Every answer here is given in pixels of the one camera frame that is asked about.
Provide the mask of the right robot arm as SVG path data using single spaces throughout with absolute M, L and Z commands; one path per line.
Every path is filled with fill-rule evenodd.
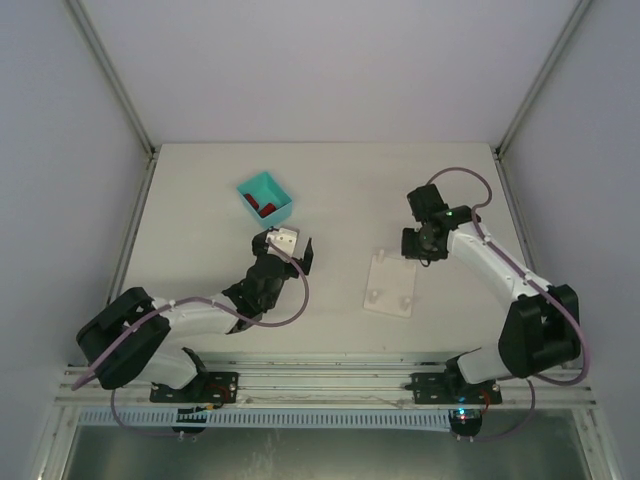
M 526 270 L 492 241 L 471 207 L 449 207 L 435 185 L 413 190 L 407 200 L 420 227 L 403 230 L 402 256 L 426 265 L 458 259 L 506 310 L 496 343 L 451 359 L 449 370 L 474 385 L 526 379 L 580 357 L 578 297 L 571 287 L 553 286 Z

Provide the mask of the long red spring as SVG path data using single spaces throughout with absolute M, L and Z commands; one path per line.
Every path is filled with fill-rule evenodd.
M 276 211 L 277 207 L 273 203 L 266 204 L 261 210 L 258 211 L 258 214 L 261 218 L 266 218 L 273 214 Z

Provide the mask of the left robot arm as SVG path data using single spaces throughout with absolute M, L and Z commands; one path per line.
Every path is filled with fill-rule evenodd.
M 284 227 L 257 234 L 251 244 L 255 262 L 245 277 L 208 297 L 167 300 L 142 287 L 126 290 L 78 332 L 76 342 L 88 368 L 73 390 L 93 380 L 105 390 L 136 380 L 174 391 L 200 388 L 207 370 L 188 339 L 267 327 L 264 317 L 275 308 L 285 283 L 299 279 L 309 284 L 313 246 L 295 257 L 297 243 L 297 231 Z

